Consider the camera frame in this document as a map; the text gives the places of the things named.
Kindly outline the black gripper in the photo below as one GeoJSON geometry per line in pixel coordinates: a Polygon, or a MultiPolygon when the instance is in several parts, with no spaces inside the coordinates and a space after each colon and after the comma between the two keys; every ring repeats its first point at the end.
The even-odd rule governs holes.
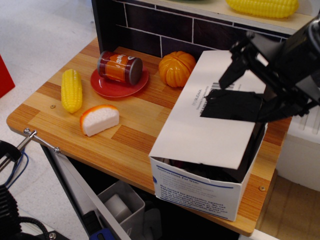
{"type": "Polygon", "coordinates": [[[230,50],[232,62],[219,79],[226,89],[247,70],[271,87],[279,97],[301,93],[305,97],[275,97],[262,103],[257,122],[268,123],[303,116],[320,103],[320,92],[311,74],[320,68],[319,31],[297,31],[284,42],[248,32],[230,50]]]}

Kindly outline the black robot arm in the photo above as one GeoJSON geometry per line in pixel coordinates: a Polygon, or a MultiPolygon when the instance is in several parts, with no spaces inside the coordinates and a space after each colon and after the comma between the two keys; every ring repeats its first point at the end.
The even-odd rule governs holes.
{"type": "Polygon", "coordinates": [[[265,83],[266,98],[250,93],[227,104],[223,118],[273,122],[304,116],[320,104],[320,91],[312,74],[320,69],[320,18],[305,24],[284,42],[247,32],[230,49],[232,62],[219,80],[226,89],[249,70],[265,83]]]}

